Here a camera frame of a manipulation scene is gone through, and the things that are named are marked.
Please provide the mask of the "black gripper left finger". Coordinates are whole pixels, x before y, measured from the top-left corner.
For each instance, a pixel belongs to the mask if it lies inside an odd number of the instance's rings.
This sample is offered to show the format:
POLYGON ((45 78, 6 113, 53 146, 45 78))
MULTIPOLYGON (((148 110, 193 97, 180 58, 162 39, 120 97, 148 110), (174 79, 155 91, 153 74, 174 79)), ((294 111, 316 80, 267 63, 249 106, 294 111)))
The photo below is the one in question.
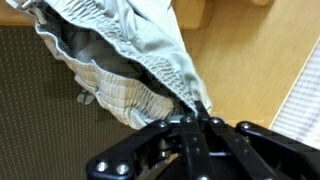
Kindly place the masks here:
POLYGON ((198 122, 190 117, 182 118, 180 137, 189 179, 213 180, 208 147, 198 122))

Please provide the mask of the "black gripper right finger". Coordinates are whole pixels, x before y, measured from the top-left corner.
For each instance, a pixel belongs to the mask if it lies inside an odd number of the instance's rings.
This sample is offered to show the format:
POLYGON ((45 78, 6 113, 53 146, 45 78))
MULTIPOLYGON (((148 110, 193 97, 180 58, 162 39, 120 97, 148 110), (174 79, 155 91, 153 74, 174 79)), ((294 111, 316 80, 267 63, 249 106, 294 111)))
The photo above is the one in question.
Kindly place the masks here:
POLYGON ((195 104, 218 180, 278 179, 248 139, 223 119, 211 117, 200 101, 195 104))

